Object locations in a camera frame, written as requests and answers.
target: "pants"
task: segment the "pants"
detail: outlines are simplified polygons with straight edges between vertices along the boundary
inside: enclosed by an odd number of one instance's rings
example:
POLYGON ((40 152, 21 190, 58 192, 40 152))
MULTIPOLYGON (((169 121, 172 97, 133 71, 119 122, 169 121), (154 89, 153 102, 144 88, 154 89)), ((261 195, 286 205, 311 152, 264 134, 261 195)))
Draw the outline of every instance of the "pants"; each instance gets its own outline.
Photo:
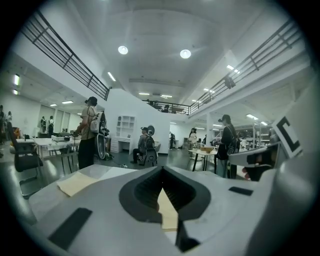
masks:
POLYGON ((95 137, 81 140, 78 152, 79 169, 94 164, 95 151, 95 137))
POLYGON ((138 162, 138 155, 137 154, 142 155, 142 153, 141 153, 139 148, 135 148, 133 150, 133 161, 134 161, 135 164, 138 162))

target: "gray floor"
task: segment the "gray floor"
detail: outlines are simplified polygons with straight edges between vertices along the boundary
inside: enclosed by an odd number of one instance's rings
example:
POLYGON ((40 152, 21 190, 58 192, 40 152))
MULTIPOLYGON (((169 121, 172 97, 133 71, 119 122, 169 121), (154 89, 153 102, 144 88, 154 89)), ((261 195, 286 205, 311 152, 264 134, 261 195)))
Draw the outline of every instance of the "gray floor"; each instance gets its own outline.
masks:
MULTIPOLYGON (((4 156, 0 158, 0 182, 2 184, 2 188, 7 194, 7 198, 17 216, 33 224, 35 223, 36 219, 30 209, 29 201, 23 198, 21 191, 27 194, 38 190, 41 187, 41 182, 35 180, 30 183, 23 184, 22 187, 20 187, 19 181, 34 176, 36 174, 35 169, 17 172, 14 166, 14 155, 9 152, 9 143, 2 145, 0 150, 4 154, 4 156)), ((114 159, 97 160, 96 163, 112 167, 127 165, 129 169, 143 169, 152 166, 151 163, 146 163, 145 166, 130 163, 132 160, 132 155, 129 155, 129 152, 127 151, 113 153, 112 155, 114 156, 114 159)), ((174 166, 190 171, 193 168, 194 161, 189 160, 190 156, 186 150, 173 149, 169 150, 168 155, 159 155, 157 165, 174 166)), ((60 179, 65 174, 70 173, 69 165, 66 159, 64 160, 64 169, 65 173, 63 172, 61 158, 46 160, 41 168, 41 173, 43 175, 42 184, 49 184, 60 179)), ((213 171, 213 169, 214 165, 208 162, 207 170, 213 171)), ((196 163, 196 170, 202 171, 201 161, 196 163)))

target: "paper sheet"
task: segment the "paper sheet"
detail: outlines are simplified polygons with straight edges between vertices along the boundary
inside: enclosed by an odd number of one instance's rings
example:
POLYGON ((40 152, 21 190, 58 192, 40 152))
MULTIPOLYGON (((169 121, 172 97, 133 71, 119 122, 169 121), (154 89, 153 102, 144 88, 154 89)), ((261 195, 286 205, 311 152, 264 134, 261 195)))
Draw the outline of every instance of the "paper sheet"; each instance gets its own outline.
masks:
POLYGON ((76 172, 70 178, 62 181, 57 181, 57 186, 62 192, 66 193, 68 196, 72 197, 74 194, 83 190, 85 187, 99 181, 98 179, 91 178, 80 172, 76 172))
POLYGON ((164 231, 176 231, 178 227, 178 213, 163 189, 159 194, 158 204, 159 213, 162 214, 162 229, 164 231))

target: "cap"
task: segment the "cap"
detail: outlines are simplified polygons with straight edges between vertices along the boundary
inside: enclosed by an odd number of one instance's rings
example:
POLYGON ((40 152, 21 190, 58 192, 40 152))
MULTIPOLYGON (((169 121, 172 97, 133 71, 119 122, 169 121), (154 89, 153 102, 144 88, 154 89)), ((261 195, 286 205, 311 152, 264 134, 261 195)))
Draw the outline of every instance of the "cap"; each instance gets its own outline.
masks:
POLYGON ((222 123, 223 120, 227 120, 228 123, 231 121, 231 117, 228 114, 224 114, 221 119, 218 120, 219 123, 222 123))
POLYGON ((96 97, 93 97, 93 96, 91 96, 90 98, 88 98, 88 99, 87 99, 86 101, 84 101, 84 102, 87 103, 88 101, 90 101, 91 104, 94 105, 94 106, 96 106, 96 105, 97 105, 97 102, 98 102, 97 98, 96 98, 96 97))

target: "black metal railing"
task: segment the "black metal railing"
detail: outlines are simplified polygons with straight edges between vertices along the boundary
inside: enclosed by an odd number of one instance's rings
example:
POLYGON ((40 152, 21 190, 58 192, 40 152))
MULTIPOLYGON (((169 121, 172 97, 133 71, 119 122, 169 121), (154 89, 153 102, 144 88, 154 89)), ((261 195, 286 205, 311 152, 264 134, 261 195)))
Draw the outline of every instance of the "black metal railing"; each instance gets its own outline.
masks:
POLYGON ((242 79, 257 72, 284 53, 291 49, 294 44, 303 38, 299 28, 292 20, 284 23, 263 44, 254 50, 245 60, 234 67, 227 75, 205 92, 194 104, 190 106, 190 113, 198 110, 201 106, 211 102, 218 95, 236 86, 242 79))
POLYGON ((184 115, 190 114, 190 106, 188 105, 168 103, 168 102, 157 101, 157 100, 156 101, 143 100, 143 101, 149 104, 151 107, 155 108, 156 110, 159 110, 164 113, 184 114, 184 115))
POLYGON ((40 11, 29 18, 21 32, 71 76, 107 100, 109 89, 71 50, 40 11))

